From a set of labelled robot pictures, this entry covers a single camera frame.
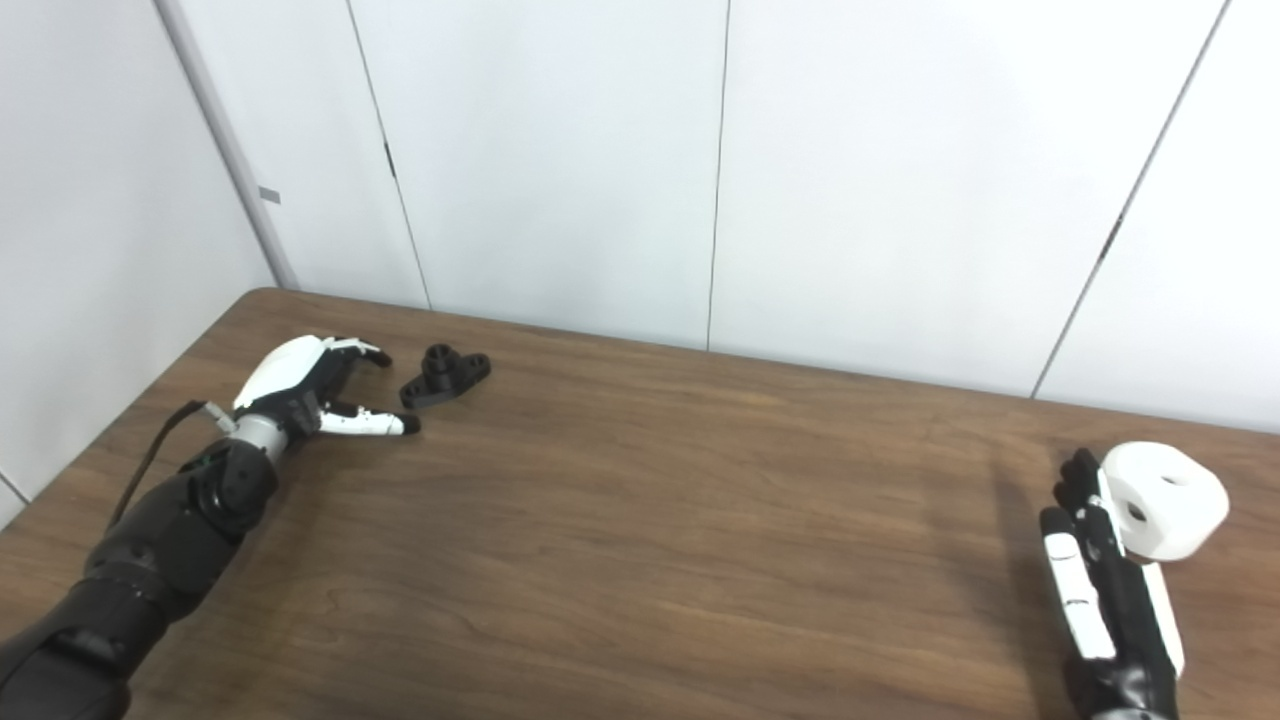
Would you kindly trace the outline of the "white and black right hand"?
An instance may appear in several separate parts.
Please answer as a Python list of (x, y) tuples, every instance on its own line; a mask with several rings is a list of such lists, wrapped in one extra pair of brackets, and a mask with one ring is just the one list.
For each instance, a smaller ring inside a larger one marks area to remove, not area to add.
[(1100, 460), (1078, 448), (1060, 468), (1039, 533), (1070, 646), (1062, 664), (1079, 719), (1178, 719), (1175, 621), (1160, 609), (1155, 565), (1129, 559)]

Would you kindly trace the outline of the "white and black left hand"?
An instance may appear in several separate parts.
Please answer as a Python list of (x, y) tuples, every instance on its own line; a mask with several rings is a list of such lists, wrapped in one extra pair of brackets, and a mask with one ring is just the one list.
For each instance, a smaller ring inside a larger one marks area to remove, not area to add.
[(338, 398), (360, 360), (379, 368), (390, 356), (360, 338), (305, 334), (274, 348), (255, 368), (233, 402), (230, 433), (265, 447), (273, 437), (289, 447), (316, 434), (413, 436), (420, 420)]

